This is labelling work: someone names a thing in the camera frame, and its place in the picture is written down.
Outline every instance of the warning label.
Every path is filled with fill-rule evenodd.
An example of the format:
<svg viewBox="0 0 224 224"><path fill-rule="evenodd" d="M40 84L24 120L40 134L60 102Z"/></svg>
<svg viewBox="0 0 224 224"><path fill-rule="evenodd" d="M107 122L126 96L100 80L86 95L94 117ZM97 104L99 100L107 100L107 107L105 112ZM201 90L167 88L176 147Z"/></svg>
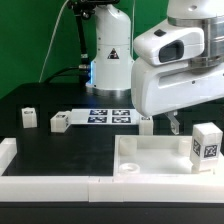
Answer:
<svg viewBox="0 0 224 224"><path fill-rule="evenodd" d="M107 59L119 59L119 56L117 54L117 51L115 48L112 49Z"/></svg>

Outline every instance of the black table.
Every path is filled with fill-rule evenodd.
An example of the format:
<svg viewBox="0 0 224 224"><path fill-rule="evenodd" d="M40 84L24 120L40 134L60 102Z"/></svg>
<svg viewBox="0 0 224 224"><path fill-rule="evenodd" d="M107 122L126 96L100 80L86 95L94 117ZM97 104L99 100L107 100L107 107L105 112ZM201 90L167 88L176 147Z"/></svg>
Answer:
<svg viewBox="0 0 224 224"><path fill-rule="evenodd" d="M34 107L38 128L23 129L21 109ZM138 127L72 125L50 132L50 118L75 108L132 109L130 97L87 94L78 84L24 84L0 100L0 136L16 137L18 153L4 176L112 176L115 135L137 135ZM223 127L223 100L179 111L182 134L192 125ZM157 135L171 135L165 115L154 117ZM0 203L2 223L223 223L224 205L193 203Z"/></svg>

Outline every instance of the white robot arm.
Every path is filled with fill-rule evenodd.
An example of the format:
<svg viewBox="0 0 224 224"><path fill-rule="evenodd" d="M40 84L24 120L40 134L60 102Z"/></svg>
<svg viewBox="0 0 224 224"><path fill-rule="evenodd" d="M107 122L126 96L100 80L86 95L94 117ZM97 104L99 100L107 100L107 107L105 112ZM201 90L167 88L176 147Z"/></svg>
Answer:
<svg viewBox="0 0 224 224"><path fill-rule="evenodd" d="M146 117L224 96L224 1L170 0L167 15L134 42L132 101Z"/></svg>

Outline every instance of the cable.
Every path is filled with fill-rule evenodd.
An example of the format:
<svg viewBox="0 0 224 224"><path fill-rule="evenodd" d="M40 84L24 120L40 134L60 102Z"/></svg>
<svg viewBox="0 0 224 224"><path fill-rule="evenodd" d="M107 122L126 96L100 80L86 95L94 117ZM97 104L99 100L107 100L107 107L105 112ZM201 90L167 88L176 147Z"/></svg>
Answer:
<svg viewBox="0 0 224 224"><path fill-rule="evenodd" d="M134 56L134 30L135 30L135 0L133 0L133 10L132 10L132 31L131 31L131 56Z"/></svg>
<svg viewBox="0 0 224 224"><path fill-rule="evenodd" d="M52 76L50 76L49 78L47 78L44 83L50 83L50 81L56 77L61 77L61 76L79 76L79 75L72 75L72 74L63 74L64 72L67 72L67 71L71 71L71 70L78 70L79 68L78 67L68 67L68 68L64 68L64 69L61 69L60 71L58 72L55 72Z"/></svg>
<svg viewBox="0 0 224 224"><path fill-rule="evenodd" d="M54 31L53 31L53 34L52 34L52 37L51 37L51 42L50 42L50 45L49 45L49 48L48 48L48 52L47 52L47 55L45 57L44 64L43 64L43 67L42 67L42 70L41 70L39 83L42 81L44 70L45 70L45 67L46 67L46 64L47 64L47 60L48 60L48 57L49 57L50 52L51 52L51 48L52 48L52 45L53 45L53 42L54 42L55 34L57 32L57 29L58 29L58 24L59 24L59 22L61 20L62 13L63 13L64 8L66 7L68 1L69 0L65 1L65 3L63 4L63 6L62 6L62 8L61 8L61 10L60 10L60 12L58 14L58 18L57 18L56 23L55 23L55 27L54 27Z"/></svg>

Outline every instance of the green backdrop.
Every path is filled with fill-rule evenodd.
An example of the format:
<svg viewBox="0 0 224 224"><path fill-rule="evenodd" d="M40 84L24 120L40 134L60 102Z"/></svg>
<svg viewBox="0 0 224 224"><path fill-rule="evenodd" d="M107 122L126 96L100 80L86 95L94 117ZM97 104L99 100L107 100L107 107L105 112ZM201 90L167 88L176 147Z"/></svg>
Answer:
<svg viewBox="0 0 224 224"><path fill-rule="evenodd" d="M23 83L38 82L58 13L65 0L0 1L0 98ZM166 17L168 0L121 0L116 6L135 22L134 36ZM95 56L94 19L84 22L90 58ZM73 12L65 8L46 66L44 79L80 63Z"/></svg>

